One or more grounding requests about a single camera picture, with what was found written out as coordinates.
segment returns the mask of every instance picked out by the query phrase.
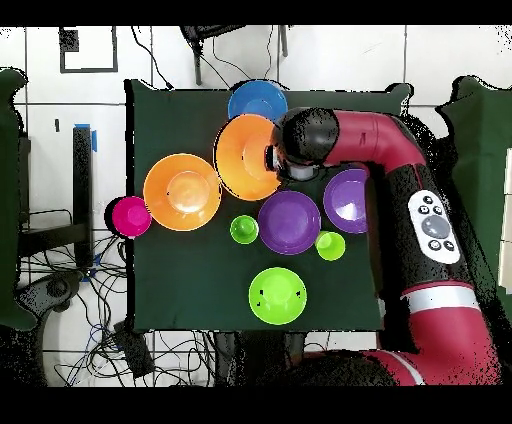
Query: lime green bowl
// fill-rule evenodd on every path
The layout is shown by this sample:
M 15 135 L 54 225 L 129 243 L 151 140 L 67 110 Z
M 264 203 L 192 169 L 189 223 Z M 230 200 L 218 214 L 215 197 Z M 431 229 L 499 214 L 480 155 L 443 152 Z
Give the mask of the lime green bowl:
M 268 268 L 252 280 L 249 305 L 254 315 L 267 324 L 292 322 L 306 307 L 306 286 L 286 268 Z
M 335 261 L 345 253 L 345 239 L 338 233 L 320 231 L 315 241 L 315 247 L 322 259 Z
M 233 240 L 235 240 L 237 243 L 252 243 L 258 237 L 258 222 L 252 216 L 237 216 L 231 222 L 229 232 L 231 233 L 231 237 L 233 237 Z

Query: floor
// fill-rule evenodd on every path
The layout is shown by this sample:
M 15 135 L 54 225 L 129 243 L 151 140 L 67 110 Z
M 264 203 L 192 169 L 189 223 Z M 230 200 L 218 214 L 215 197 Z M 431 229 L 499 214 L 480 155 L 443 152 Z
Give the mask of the floor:
M 78 27 L 80 51 L 66 53 L 66 67 L 93 68 L 112 66 L 109 27 Z M 177 27 L 135 27 L 138 41 L 153 52 L 158 69 L 176 88 L 196 89 L 192 52 Z M 277 26 L 247 26 L 215 40 L 215 54 L 240 67 L 251 78 L 279 80 L 294 90 L 343 89 L 383 90 L 396 82 L 414 86 L 410 112 L 427 124 L 437 137 L 448 134 L 443 119 L 434 107 L 448 101 L 451 83 L 460 75 L 475 74 L 486 82 L 507 88 L 512 84 L 512 28 L 494 26 L 294 26 L 288 30 L 287 58 L 277 64 Z M 212 40 L 204 46 L 204 57 L 228 85 L 246 77 L 235 67 L 217 60 Z M 93 153 L 94 228 L 101 251 L 110 233 L 103 223 L 103 211 L 114 197 L 125 194 L 125 96 L 123 80 L 138 78 L 156 88 L 165 83 L 158 75 L 150 55 L 134 41 L 130 27 L 117 27 L 117 73 L 59 72 L 57 28 L 0 28 L 0 66 L 12 66 L 26 72 L 29 83 L 16 94 L 15 107 L 32 139 L 30 163 L 31 211 L 72 210 L 71 130 L 74 124 L 88 123 L 97 131 L 97 151 Z M 225 83 L 204 61 L 201 62 L 203 88 L 225 88 Z M 58 131 L 55 120 L 59 120 Z M 512 155 L 508 158 L 508 177 L 504 188 L 507 211 L 512 208 Z M 66 224 L 65 213 L 34 215 L 31 227 Z M 512 217 L 504 222 L 501 245 L 500 284 L 512 290 Z M 53 253 L 50 261 L 62 261 Z M 111 248 L 104 262 L 123 266 L 117 249 Z M 43 274 L 44 266 L 31 266 L 21 284 Z M 108 276 L 98 273 L 104 281 Z M 112 322 L 126 313 L 126 281 L 118 278 L 109 294 Z M 133 380 L 123 375 L 99 378 L 85 366 L 69 377 L 69 365 L 80 364 L 94 344 L 94 332 L 86 320 L 99 323 L 97 295 L 91 283 L 80 288 L 84 303 L 74 298 L 62 314 L 53 313 L 44 338 L 44 362 L 50 385 L 62 386 L 73 380 L 79 386 L 169 386 L 179 377 L 207 384 L 207 369 L 195 348 L 192 332 L 152 332 L 146 335 L 151 354 L 159 369 Z M 169 353 L 169 347 L 182 343 Z M 324 348 L 364 349 L 375 347 L 373 333 L 310 333 L 310 350 Z M 117 367 L 126 363 L 115 353 Z M 112 375 L 111 363 L 100 358 L 101 373 Z

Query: red robot arm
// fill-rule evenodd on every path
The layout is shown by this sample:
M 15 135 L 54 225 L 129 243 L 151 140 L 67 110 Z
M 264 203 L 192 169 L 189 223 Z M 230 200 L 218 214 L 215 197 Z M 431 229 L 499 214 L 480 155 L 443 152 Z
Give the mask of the red robot arm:
M 383 170 L 369 171 L 379 180 L 375 201 L 367 196 L 367 218 L 378 217 L 368 222 L 369 243 L 378 246 L 373 252 L 380 256 L 386 296 L 408 305 L 417 353 L 363 354 L 376 358 L 400 385 L 499 383 L 499 362 L 463 252 L 423 152 L 400 119 L 300 108 L 276 123 L 274 146 L 274 169 L 283 178 L 310 178 L 308 167 L 345 162 Z

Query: green cloth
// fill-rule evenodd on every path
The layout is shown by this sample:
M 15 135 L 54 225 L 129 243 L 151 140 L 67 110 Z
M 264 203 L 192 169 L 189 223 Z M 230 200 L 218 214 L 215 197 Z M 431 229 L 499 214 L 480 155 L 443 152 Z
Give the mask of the green cloth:
M 452 172 L 487 263 L 498 280 L 507 149 L 512 147 L 512 90 L 461 78 L 439 108 L 451 124 L 458 160 Z
M 0 324 L 32 329 L 37 320 L 14 299 L 19 280 L 18 233 L 20 195 L 18 179 L 18 115 L 12 99 L 27 83 L 14 69 L 0 68 L 0 182 L 2 183 L 2 242 L 0 243 Z
M 134 92 L 135 195 L 142 196 L 151 167 L 173 153 L 191 153 L 212 163 L 213 143 L 227 121 L 231 93 L 215 90 L 154 91 L 132 81 Z M 288 107 L 317 106 L 399 115 L 410 86 L 388 93 L 286 91 Z M 324 179 L 295 183 L 316 201 L 322 229 L 337 231 L 323 212 Z M 276 328 L 260 321 L 249 307 L 249 285 L 268 267 L 285 267 L 304 281 L 304 312 L 282 330 L 375 330 L 381 328 L 366 235 L 344 234 L 346 252 L 334 262 L 322 260 L 314 247 L 295 256 L 269 250 L 257 239 L 242 246 L 229 233 L 238 215 L 257 217 L 263 204 L 239 200 L 223 191 L 220 208 L 205 226 L 174 232 L 153 222 L 135 239 L 135 328 L 261 330 Z

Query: white control pad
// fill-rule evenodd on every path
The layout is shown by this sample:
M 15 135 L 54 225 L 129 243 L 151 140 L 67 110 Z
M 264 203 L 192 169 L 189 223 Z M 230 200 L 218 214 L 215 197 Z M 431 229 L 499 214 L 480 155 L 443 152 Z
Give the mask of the white control pad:
M 423 254 L 443 264 L 458 262 L 459 246 L 441 200 L 431 191 L 420 190 L 411 196 L 408 207 Z

